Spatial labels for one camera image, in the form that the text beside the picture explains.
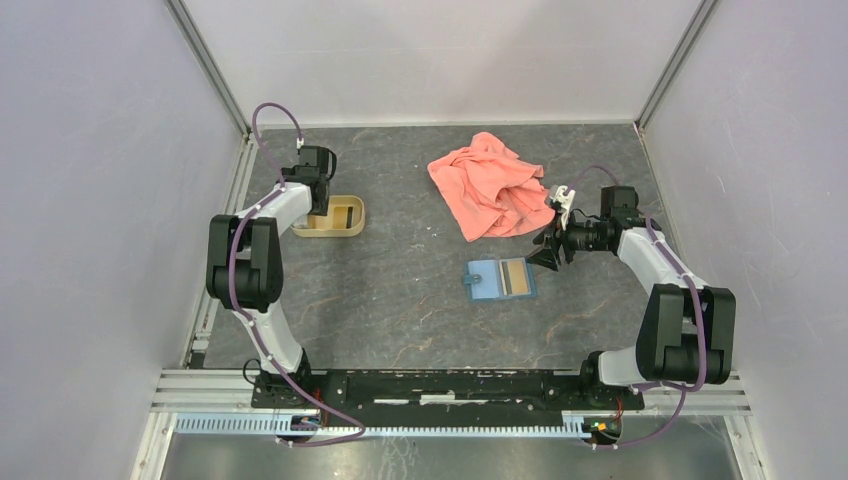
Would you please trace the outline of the blue card holder wallet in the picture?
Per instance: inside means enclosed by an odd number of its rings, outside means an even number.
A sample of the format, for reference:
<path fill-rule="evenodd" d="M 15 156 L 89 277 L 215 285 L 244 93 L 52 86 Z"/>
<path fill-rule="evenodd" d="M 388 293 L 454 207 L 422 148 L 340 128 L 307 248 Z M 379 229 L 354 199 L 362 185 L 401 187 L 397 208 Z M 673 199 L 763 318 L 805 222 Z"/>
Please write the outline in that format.
<path fill-rule="evenodd" d="M 503 259 L 481 259 L 469 261 L 465 266 L 462 284 L 465 287 L 471 301 L 502 301 L 511 299 L 534 298 L 537 296 L 537 287 L 533 277 L 533 270 L 528 264 L 532 274 L 534 294 L 528 297 L 504 298 L 501 292 L 501 275 L 498 262 Z"/>

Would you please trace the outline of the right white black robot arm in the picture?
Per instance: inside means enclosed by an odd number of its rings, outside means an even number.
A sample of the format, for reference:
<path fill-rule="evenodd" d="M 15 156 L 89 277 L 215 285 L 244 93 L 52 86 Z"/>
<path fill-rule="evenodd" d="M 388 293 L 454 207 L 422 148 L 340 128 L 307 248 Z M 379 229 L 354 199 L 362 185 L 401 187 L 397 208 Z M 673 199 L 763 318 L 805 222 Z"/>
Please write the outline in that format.
<path fill-rule="evenodd" d="M 639 207 L 631 186 L 601 190 L 600 212 L 579 221 L 575 191 L 558 186 L 546 203 L 553 220 L 539 233 L 529 263 L 560 270 L 579 252 L 609 252 L 648 295 L 635 344 L 591 354 L 577 382 L 591 408 L 612 401 L 618 387 L 671 383 L 686 391 L 726 382 L 732 370 L 736 298 L 699 278 L 673 252 L 660 226 Z"/>

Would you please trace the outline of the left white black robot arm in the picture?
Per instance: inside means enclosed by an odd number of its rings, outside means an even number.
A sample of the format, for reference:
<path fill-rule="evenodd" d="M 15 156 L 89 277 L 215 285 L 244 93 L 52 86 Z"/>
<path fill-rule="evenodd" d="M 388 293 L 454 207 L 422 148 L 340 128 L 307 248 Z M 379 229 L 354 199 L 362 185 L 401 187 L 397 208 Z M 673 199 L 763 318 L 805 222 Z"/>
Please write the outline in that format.
<path fill-rule="evenodd" d="M 206 289 L 241 321 L 257 351 L 258 381 L 278 379 L 275 392 L 290 407 L 313 399 L 314 381 L 303 347 L 291 333 L 280 297 L 284 265 L 280 238 L 310 214 L 325 215 L 337 155 L 303 146 L 298 163 L 252 206 L 210 221 Z"/>

